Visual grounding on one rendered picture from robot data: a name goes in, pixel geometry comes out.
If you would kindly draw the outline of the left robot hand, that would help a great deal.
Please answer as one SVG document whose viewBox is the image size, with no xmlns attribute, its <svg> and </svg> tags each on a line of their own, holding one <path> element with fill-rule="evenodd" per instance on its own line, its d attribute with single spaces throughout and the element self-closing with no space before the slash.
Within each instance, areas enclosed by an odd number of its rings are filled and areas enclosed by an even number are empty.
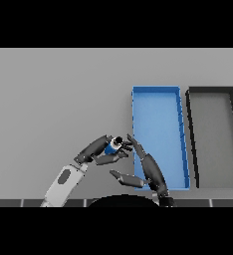
<svg viewBox="0 0 233 255">
<path fill-rule="evenodd" d="M 75 158 L 74 162 L 77 165 L 82 163 L 90 163 L 95 161 L 96 165 L 104 165 L 117 162 L 121 158 L 128 157 L 127 151 L 132 151 L 132 142 L 122 140 L 121 148 L 115 154 L 105 154 L 105 148 L 115 136 L 103 135 L 87 147 L 85 147 Z"/>
</svg>

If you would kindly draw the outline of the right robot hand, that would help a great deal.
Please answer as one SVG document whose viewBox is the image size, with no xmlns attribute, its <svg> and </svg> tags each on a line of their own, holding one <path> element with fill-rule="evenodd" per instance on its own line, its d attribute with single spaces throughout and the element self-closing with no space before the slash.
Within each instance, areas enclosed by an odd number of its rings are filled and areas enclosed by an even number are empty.
<svg viewBox="0 0 233 255">
<path fill-rule="evenodd" d="M 130 134 L 127 134 L 126 137 L 128 139 L 128 144 L 132 145 L 139 157 L 144 179 L 135 175 L 122 174 L 116 170 L 111 170 L 110 174 L 114 176 L 121 185 L 142 188 L 147 184 L 149 188 L 156 193 L 158 205 L 160 207 L 175 207 L 175 200 L 169 196 L 165 178 L 153 156 L 146 153 L 142 145 Z"/>
</svg>

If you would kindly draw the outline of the blue pipe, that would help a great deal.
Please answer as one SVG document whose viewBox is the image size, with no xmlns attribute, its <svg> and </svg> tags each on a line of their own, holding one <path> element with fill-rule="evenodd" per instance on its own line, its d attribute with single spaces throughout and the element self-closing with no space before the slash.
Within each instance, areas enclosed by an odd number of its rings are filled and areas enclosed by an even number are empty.
<svg viewBox="0 0 233 255">
<path fill-rule="evenodd" d="M 114 137 L 105 148 L 105 154 L 106 155 L 115 154 L 121 148 L 121 145 L 122 137 L 121 136 Z"/>
</svg>

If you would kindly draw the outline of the blue bin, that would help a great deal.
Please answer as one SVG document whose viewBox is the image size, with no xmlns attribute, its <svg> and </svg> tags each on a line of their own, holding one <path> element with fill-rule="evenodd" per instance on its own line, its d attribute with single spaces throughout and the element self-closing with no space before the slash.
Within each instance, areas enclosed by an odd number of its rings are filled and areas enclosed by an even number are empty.
<svg viewBox="0 0 233 255">
<path fill-rule="evenodd" d="M 182 99 L 178 86 L 133 86 L 132 135 L 150 153 L 170 191 L 190 187 Z"/>
</svg>

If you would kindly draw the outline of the dark grey bin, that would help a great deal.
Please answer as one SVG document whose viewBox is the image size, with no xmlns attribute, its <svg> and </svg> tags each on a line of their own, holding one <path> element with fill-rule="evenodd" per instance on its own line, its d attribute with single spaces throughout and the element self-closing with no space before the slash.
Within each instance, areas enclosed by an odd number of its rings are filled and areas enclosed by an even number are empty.
<svg viewBox="0 0 233 255">
<path fill-rule="evenodd" d="M 233 87 L 185 93 L 197 188 L 233 189 Z"/>
</svg>

